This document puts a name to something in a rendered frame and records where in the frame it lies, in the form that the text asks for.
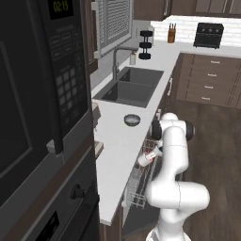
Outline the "white cup with red pattern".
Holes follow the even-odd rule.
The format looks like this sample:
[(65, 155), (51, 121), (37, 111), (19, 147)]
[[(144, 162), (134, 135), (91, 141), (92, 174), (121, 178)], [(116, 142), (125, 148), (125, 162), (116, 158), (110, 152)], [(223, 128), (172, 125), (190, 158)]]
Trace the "white cup with red pattern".
[(140, 166), (146, 167), (154, 160), (155, 157), (156, 157), (156, 153), (155, 152), (143, 153), (137, 159), (137, 162), (139, 163)]

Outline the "grey bowl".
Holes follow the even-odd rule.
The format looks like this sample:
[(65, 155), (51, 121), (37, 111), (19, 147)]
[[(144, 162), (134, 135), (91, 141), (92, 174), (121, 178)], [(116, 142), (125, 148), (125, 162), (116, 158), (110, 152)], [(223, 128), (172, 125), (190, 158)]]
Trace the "grey bowl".
[(140, 116), (135, 114), (128, 114), (124, 117), (124, 123), (131, 127), (137, 126), (140, 124)]

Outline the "brown cupboard door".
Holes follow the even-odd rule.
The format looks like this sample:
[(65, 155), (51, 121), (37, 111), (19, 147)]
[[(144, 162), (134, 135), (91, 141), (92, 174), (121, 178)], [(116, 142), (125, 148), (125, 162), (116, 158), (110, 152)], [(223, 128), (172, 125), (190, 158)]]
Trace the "brown cupboard door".
[[(177, 58), (177, 61), (174, 65), (174, 68), (172, 70), (172, 73), (170, 75), (169, 78), (172, 77), (172, 82), (173, 82), (173, 77), (175, 76), (175, 73), (177, 71), (177, 69), (180, 67), (180, 65), (182, 64), (182, 59), (183, 59), (183, 56), (182, 55), (179, 55), (178, 58)], [(170, 102), (170, 96), (171, 96), (171, 93), (170, 95), (168, 96), (168, 91), (169, 91), (169, 81), (166, 85), (166, 88), (164, 90), (164, 93), (163, 93), (163, 96), (159, 102), (159, 105), (156, 109), (156, 112), (155, 112), (155, 118), (157, 120), (160, 120), (161, 117), (167, 112), (168, 110), (168, 106), (169, 106), (169, 102)]]

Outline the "dark dishwasher door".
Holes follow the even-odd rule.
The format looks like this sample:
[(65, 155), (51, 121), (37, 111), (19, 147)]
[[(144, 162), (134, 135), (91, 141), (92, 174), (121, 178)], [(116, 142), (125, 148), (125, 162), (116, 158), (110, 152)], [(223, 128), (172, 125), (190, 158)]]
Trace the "dark dishwasher door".
[(122, 228), (122, 237), (142, 231), (144, 228), (154, 225), (159, 216), (159, 209), (146, 204), (144, 208), (131, 206), (128, 216)]

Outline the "dark grey double sink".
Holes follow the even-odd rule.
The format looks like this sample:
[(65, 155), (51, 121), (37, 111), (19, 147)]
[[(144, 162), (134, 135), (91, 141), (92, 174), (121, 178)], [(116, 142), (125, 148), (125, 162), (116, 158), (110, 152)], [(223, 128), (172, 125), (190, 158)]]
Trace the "dark grey double sink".
[(163, 71), (124, 67), (95, 96), (95, 100), (146, 108)]

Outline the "brown drawer cabinet run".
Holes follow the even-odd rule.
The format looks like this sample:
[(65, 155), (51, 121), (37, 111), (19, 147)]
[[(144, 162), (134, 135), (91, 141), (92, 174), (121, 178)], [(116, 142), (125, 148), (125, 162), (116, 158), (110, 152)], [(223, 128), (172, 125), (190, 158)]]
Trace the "brown drawer cabinet run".
[(177, 98), (241, 109), (241, 58), (181, 54)]

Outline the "black oven knob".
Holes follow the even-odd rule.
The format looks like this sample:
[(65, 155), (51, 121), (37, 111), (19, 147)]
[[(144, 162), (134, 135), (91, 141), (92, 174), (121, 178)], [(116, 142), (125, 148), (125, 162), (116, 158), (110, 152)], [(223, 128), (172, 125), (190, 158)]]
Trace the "black oven knob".
[(83, 199), (84, 197), (85, 197), (85, 190), (82, 189), (80, 185), (75, 185), (72, 188), (71, 198), (75, 200), (75, 199)]

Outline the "white soap dispenser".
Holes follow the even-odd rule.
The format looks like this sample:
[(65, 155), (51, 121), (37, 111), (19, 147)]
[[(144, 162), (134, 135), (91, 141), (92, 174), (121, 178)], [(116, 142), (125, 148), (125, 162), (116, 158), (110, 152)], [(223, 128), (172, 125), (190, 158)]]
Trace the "white soap dispenser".
[(132, 53), (131, 53), (131, 55), (130, 55), (130, 65), (131, 66), (134, 66), (134, 65), (136, 65), (136, 57), (137, 57), (137, 54), (136, 54), (136, 52), (134, 52), (134, 51), (132, 51)]

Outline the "grey sink tap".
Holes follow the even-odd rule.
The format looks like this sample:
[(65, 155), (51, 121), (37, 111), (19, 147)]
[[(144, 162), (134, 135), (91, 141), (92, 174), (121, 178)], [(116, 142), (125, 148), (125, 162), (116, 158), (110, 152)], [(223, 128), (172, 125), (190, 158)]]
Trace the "grey sink tap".
[(112, 73), (113, 73), (113, 80), (117, 81), (118, 71), (120, 62), (118, 61), (118, 51), (130, 51), (136, 53), (138, 51), (137, 47), (131, 47), (131, 46), (117, 46), (113, 50), (113, 66), (112, 66)]

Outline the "black stacked round stand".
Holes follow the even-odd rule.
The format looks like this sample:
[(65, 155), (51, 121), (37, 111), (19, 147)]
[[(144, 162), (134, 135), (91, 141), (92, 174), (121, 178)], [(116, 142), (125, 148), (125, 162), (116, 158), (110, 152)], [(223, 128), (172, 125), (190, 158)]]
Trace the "black stacked round stand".
[(141, 30), (140, 36), (144, 38), (143, 42), (139, 44), (139, 47), (143, 49), (143, 51), (138, 55), (138, 57), (142, 60), (149, 60), (151, 58), (151, 54), (148, 52), (149, 49), (152, 48), (153, 44), (149, 42), (149, 38), (153, 35), (153, 32), (150, 30)]

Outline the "black built-in oven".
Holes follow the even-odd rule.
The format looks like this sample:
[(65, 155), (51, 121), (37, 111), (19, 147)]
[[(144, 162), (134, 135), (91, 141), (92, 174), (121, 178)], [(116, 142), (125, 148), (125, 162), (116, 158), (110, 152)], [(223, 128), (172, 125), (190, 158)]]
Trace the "black built-in oven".
[[(71, 198), (72, 188), (85, 190)], [(65, 165), (0, 241), (99, 241), (95, 155), (88, 148)]]

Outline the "brown knife block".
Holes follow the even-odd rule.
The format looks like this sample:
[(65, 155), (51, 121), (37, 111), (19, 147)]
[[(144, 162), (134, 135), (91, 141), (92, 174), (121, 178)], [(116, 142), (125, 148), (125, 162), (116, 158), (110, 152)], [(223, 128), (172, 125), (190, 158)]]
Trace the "brown knife block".
[(176, 24), (170, 24), (169, 32), (168, 32), (168, 43), (175, 42), (175, 35), (176, 35)]

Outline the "black toaster oven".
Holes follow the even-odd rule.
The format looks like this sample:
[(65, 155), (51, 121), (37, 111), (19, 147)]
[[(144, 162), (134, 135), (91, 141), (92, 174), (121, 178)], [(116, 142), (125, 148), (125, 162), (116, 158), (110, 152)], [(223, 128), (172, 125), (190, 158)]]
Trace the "black toaster oven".
[(193, 45), (217, 49), (220, 46), (223, 31), (223, 24), (198, 23)]

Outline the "black microwave oven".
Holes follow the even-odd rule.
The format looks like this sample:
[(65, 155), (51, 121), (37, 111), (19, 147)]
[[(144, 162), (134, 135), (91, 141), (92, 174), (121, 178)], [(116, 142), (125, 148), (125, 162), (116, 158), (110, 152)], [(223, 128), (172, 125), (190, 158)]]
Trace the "black microwave oven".
[(88, 113), (80, 0), (0, 0), (0, 207)]

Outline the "brown wall cupboards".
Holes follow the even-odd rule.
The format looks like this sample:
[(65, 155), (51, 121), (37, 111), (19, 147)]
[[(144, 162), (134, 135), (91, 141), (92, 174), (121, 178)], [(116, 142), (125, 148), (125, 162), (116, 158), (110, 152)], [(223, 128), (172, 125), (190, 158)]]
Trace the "brown wall cupboards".
[(134, 19), (163, 21), (170, 15), (241, 19), (241, 0), (134, 0)]

